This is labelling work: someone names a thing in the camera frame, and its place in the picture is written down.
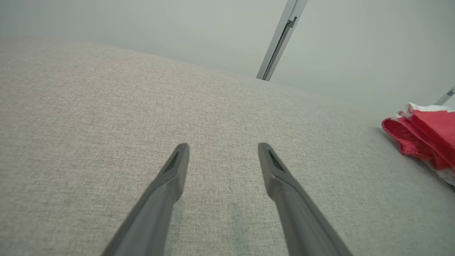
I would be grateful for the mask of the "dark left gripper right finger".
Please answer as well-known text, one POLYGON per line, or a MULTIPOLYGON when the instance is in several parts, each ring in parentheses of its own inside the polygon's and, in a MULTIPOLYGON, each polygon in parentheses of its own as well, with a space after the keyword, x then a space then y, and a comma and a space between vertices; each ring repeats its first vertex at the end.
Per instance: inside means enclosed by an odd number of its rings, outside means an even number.
POLYGON ((325 219, 273 148, 257 146, 264 184, 275 202, 291 256, 351 256, 343 240, 325 219))

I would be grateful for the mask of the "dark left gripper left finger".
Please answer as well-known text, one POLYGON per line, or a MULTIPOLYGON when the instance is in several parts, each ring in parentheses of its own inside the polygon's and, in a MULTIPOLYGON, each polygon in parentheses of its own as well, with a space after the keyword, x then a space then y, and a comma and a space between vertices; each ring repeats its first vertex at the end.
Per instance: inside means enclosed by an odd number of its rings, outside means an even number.
POLYGON ((189 145, 179 144, 106 246, 104 256, 162 256, 173 206, 182 196, 189 145))

